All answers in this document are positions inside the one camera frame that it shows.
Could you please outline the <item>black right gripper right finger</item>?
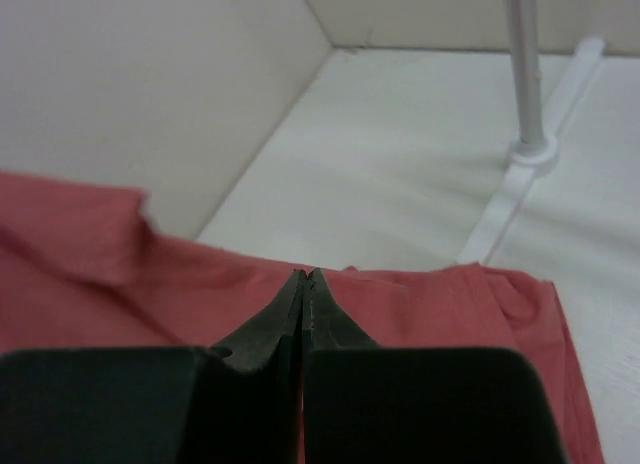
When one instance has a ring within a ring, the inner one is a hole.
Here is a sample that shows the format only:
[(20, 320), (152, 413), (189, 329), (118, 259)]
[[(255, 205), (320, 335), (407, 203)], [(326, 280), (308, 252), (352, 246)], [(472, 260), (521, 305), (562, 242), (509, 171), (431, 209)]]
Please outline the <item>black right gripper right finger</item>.
[(494, 347), (385, 348), (335, 301), (322, 271), (302, 298), (309, 463), (565, 463), (542, 382)]

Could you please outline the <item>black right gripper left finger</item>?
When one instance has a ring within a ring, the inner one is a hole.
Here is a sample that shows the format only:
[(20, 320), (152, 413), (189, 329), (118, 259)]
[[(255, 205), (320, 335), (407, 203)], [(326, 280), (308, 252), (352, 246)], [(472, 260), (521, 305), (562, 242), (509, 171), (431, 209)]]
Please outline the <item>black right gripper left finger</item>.
[(305, 279), (210, 347), (5, 354), (2, 461), (295, 462)]

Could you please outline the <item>red t shirt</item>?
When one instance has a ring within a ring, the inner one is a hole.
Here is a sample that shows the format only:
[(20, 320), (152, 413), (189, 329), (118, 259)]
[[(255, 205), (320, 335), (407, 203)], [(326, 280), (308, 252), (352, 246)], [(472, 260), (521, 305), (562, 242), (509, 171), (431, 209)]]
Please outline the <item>red t shirt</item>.
[[(208, 345), (272, 299), (293, 265), (156, 232), (136, 189), (1, 177), (1, 348)], [(390, 347), (487, 345), (538, 372), (569, 458), (604, 456), (554, 285), (513, 270), (326, 275), (338, 304)]]

